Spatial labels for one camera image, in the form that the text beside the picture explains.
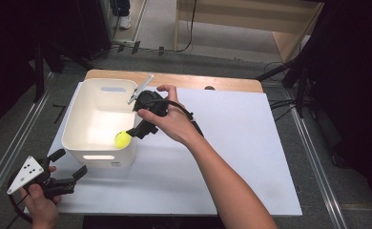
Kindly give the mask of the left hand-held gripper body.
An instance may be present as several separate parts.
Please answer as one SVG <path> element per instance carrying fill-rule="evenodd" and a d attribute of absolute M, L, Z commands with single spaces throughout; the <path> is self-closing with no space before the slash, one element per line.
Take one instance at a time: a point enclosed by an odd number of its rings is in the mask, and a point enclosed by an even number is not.
<path fill-rule="evenodd" d="M 60 156 L 46 156 L 42 159 L 36 159 L 33 156 L 29 156 L 12 179 L 12 183 L 7 189 L 7 194 L 12 195 L 21 188 L 28 190 L 34 183 L 42 188 L 45 198 L 48 199 L 72 194 L 76 184 L 74 177 L 65 179 L 51 177 L 50 162 L 55 162 L 59 158 Z"/>

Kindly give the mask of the yellow ball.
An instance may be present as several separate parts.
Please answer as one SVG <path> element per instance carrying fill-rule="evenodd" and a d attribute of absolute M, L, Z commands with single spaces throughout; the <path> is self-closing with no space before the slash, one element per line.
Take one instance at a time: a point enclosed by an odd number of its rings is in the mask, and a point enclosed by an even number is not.
<path fill-rule="evenodd" d="M 130 145 L 132 138 L 127 132 L 120 132 L 114 137 L 114 145 L 118 150 L 125 149 Z"/>

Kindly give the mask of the black tripod stand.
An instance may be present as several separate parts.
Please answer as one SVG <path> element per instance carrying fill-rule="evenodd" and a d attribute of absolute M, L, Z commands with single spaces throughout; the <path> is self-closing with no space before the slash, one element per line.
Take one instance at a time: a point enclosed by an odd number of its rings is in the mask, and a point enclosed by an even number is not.
<path fill-rule="evenodd" d="M 255 80 L 261 82 L 265 79 L 270 78 L 271 76 L 287 70 L 288 73 L 281 80 L 281 85 L 285 89 L 291 89 L 296 83 L 299 83 L 296 98 L 293 100 L 293 105 L 295 106 L 300 118 L 303 118 L 303 97 L 306 79 L 308 78 L 308 63 L 310 52 L 317 45 L 320 37 L 321 31 L 314 31 L 308 39 L 304 48 L 295 58 L 288 61 L 286 64 L 283 64 L 282 66 L 276 67 L 267 73 L 263 73 L 260 76 L 255 77 Z"/>

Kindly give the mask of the person's left hand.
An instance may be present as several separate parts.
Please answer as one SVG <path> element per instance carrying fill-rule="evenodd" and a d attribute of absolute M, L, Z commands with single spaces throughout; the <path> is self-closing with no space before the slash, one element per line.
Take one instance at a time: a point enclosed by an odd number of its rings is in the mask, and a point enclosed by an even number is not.
<path fill-rule="evenodd" d="M 60 196 L 46 198 L 42 187 L 36 183 L 29 186 L 29 191 L 21 188 L 20 194 L 31 214 L 31 229 L 56 229 L 59 221 L 57 204 L 61 200 Z"/>

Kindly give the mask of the white board sheet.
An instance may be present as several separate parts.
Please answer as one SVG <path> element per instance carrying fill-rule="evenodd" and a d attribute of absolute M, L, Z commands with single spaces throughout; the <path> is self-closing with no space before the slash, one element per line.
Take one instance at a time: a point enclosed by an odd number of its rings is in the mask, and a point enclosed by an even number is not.
<path fill-rule="evenodd" d="M 273 216 L 300 202 L 263 93 L 179 89 L 205 138 Z M 91 168 L 57 206 L 62 214 L 212 216 L 216 207 L 189 151 L 163 132 L 136 143 L 127 167 Z"/>

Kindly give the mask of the light wooden desk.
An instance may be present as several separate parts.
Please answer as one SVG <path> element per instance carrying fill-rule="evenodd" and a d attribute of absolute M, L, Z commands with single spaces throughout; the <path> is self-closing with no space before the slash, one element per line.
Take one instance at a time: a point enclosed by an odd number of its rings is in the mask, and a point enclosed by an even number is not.
<path fill-rule="evenodd" d="M 176 0 L 175 48 L 180 21 L 270 31 L 280 58 L 294 58 L 311 35 L 323 3 L 311 0 Z"/>

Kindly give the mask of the black curtain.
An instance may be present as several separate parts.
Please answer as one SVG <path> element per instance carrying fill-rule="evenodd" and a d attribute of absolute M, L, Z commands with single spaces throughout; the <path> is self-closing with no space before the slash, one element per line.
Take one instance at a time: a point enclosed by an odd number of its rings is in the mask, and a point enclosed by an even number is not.
<path fill-rule="evenodd" d="M 88 63 L 111 47 L 106 0 L 0 0 L 0 119 L 35 86 L 37 39 L 55 41 Z"/>
<path fill-rule="evenodd" d="M 341 137 L 335 153 L 372 190 L 372 0 L 325 0 L 320 21 L 308 57 L 314 97 Z"/>

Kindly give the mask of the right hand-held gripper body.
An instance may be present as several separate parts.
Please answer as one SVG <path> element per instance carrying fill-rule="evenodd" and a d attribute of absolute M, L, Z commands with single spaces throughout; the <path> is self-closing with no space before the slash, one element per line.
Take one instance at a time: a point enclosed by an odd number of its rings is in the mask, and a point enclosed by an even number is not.
<path fill-rule="evenodd" d="M 152 74 L 134 89 L 133 94 L 127 101 L 129 105 L 134 102 L 134 111 L 138 112 L 140 109 L 146 109 L 158 116 L 165 116 L 167 114 L 168 104 L 166 100 L 157 92 L 146 90 L 146 86 L 154 78 Z M 134 137 L 142 139 L 145 135 L 155 134 L 158 128 L 155 124 L 142 119 L 137 126 L 137 134 Z"/>

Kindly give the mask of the person's right hand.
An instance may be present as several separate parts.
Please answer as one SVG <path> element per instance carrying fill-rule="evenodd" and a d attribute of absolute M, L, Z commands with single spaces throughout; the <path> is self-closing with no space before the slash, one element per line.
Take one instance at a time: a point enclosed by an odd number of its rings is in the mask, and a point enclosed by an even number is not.
<path fill-rule="evenodd" d="M 187 115 L 172 104 L 168 106 L 168 113 L 165 116 L 155 115 L 145 109 L 140 109 L 137 114 L 141 118 L 155 124 L 168 137 L 189 149 L 200 147 L 205 141 Z"/>

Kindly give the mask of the white plastic bin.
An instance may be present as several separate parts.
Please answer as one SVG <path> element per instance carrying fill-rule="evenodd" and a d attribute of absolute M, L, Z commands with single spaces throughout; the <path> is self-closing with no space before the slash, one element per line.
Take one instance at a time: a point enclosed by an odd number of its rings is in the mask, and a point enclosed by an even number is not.
<path fill-rule="evenodd" d="M 63 147 L 89 167 L 125 167 L 134 162 L 136 142 L 119 149 L 117 134 L 133 128 L 136 114 L 128 100 L 136 83 L 126 79 L 83 81 L 73 98 L 62 135 Z"/>

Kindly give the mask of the wooden table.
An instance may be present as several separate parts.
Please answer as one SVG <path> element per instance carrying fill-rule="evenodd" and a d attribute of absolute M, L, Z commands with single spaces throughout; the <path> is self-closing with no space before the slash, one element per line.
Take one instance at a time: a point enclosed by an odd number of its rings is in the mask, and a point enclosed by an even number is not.
<path fill-rule="evenodd" d="M 129 79 L 140 85 L 150 74 L 146 72 L 130 71 L 108 71 L 90 70 L 86 73 L 85 79 L 109 78 Z M 246 93 L 262 93 L 263 89 L 259 81 L 254 79 L 239 79 L 216 76 L 202 76 L 175 73 L 153 73 L 150 86 L 171 84 L 180 88 L 205 89 L 213 87 L 217 91 L 233 91 Z"/>

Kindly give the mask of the metal floor rail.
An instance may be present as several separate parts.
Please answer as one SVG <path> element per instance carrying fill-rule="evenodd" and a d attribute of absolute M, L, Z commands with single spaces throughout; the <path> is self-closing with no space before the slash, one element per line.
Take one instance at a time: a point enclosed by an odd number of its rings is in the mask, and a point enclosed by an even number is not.
<path fill-rule="evenodd" d="M 50 96 L 44 92 L 37 102 L 24 94 L 0 120 L 0 188 Z"/>
<path fill-rule="evenodd" d="M 293 110 L 292 117 L 298 129 L 303 148 L 309 159 L 309 163 L 320 189 L 320 194 L 322 196 L 324 206 L 328 212 L 329 218 L 331 219 L 333 228 L 348 229 L 340 204 L 323 169 L 320 158 L 318 156 L 318 152 L 314 146 L 311 136 L 309 135 L 305 121 L 299 115 L 298 107 L 299 106 L 296 103 L 293 103 L 291 105 L 291 108 Z"/>

